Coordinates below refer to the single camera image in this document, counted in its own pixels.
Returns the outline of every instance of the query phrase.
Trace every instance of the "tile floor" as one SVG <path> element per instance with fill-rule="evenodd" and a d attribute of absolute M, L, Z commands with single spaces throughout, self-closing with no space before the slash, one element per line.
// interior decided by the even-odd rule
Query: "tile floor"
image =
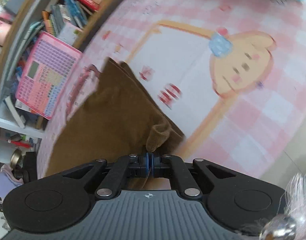
<path fill-rule="evenodd" d="M 306 117 L 281 156 L 261 179 L 285 188 L 297 172 L 306 174 Z"/>

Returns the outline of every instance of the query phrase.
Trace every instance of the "pink checkered pattern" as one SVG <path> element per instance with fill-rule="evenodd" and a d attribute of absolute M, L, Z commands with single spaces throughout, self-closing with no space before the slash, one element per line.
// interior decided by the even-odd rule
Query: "pink checkered pattern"
<path fill-rule="evenodd" d="M 84 67 L 94 64 L 101 70 L 106 57 L 125 60 L 150 26 L 162 19 L 210 30 L 225 27 L 230 34 L 260 30 L 275 39 L 274 67 L 268 78 L 258 89 L 238 96 L 187 161 L 203 157 L 259 177 L 276 160 L 306 114 L 306 1 L 302 5 L 285 0 L 125 0 L 94 36 L 70 77 L 41 143 L 39 178 L 65 127 L 69 94 Z M 72 112 L 96 87 L 97 79 L 89 78 Z"/>

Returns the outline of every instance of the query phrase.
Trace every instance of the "silver ball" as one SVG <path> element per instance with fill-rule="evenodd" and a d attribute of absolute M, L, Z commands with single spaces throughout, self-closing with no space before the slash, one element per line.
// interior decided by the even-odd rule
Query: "silver ball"
<path fill-rule="evenodd" d="M 296 221 L 293 217 L 278 214 L 260 232 L 259 240 L 294 240 Z"/>

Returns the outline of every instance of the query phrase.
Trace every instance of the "folded brown fabric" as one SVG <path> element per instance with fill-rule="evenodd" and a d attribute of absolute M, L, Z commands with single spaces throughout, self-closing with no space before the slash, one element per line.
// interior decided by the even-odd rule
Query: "folded brown fabric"
<path fill-rule="evenodd" d="M 183 140 L 181 130 L 156 106 L 126 63 L 109 59 L 99 85 L 75 112 L 58 137 L 46 175 L 97 158 L 108 162 L 122 155 L 169 154 Z"/>

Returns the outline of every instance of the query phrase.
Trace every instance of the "toy laptop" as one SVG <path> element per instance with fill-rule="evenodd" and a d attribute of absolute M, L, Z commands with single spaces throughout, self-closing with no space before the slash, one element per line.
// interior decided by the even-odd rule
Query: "toy laptop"
<path fill-rule="evenodd" d="M 60 94 L 82 52 L 43 32 L 23 70 L 16 98 L 51 119 Z"/>

